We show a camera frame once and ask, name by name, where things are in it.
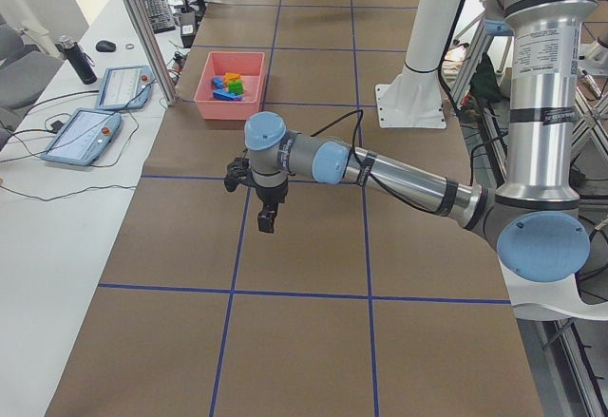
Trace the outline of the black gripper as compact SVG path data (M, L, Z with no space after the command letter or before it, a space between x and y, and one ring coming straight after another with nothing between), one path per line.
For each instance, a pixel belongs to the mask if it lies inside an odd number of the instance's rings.
M288 195L289 184L284 180L277 186L256 186L256 195L262 202L262 209L257 214L257 227L259 232L273 234L275 232L276 207L284 203Z

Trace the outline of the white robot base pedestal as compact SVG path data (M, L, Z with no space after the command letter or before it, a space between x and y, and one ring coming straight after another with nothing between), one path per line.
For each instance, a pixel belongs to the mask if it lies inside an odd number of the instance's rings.
M462 1L419 1L401 73L375 86L382 128L447 127L439 74Z

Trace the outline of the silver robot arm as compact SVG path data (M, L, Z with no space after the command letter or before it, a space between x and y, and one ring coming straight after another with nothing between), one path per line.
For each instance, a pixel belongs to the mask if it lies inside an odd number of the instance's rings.
M489 27L514 39L503 182L459 183L392 160L354 142L289 129L262 111L244 126L239 181L256 190L258 228L272 233L292 175L344 180L382 191L407 206L448 217L484 239L500 262L532 282L594 275L587 266L594 234L579 219L570 182L571 139L578 118L580 26L598 0L486 0Z

